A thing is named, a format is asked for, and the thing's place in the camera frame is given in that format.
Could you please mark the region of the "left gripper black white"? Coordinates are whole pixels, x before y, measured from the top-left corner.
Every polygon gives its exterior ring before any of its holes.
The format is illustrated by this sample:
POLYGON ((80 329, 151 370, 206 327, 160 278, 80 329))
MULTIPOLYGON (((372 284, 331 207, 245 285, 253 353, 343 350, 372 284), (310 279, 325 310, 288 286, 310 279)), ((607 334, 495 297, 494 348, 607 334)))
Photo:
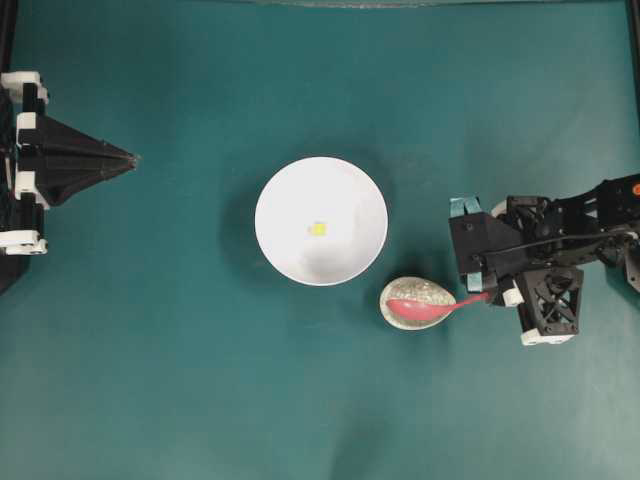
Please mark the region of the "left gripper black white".
POLYGON ((36 71, 1 75, 1 253, 47 252, 44 212, 137 166, 138 157, 46 115, 47 88, 36 71), (45 153, 91 158, 28 158, 45 153))

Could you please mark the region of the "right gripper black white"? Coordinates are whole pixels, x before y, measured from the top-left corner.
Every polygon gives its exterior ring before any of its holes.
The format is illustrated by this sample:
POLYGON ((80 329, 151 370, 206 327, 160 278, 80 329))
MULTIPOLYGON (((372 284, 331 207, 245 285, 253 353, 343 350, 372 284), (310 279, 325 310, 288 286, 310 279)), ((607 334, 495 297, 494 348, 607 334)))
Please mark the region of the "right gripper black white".
POLYGON ((504 303, 517 311, 525 346, 561 345, 579 333, 582 270, 566 261, 562 237, 572 231, 571 211, 559 200, 510 196, 492 215, 523 234, 527 264, 513 276, 504 303))

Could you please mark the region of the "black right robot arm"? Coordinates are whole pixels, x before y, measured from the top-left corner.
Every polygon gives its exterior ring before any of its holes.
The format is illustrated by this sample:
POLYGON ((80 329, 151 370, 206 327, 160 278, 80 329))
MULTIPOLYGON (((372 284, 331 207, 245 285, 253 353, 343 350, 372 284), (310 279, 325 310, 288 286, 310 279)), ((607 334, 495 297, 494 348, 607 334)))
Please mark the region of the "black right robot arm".
POLYGON ((605 180, 564 199, 509 196, 491 215, 523 238, 520 248, 501 247, 497 254, 505 259, 519 253, 527 261, 512 275, 518 291, 507 290, 503 297, 505 305, 520 301, 523 345, 558 345, 579 333, 582 265, 600 262, 639 289, 637 174, 605 180))

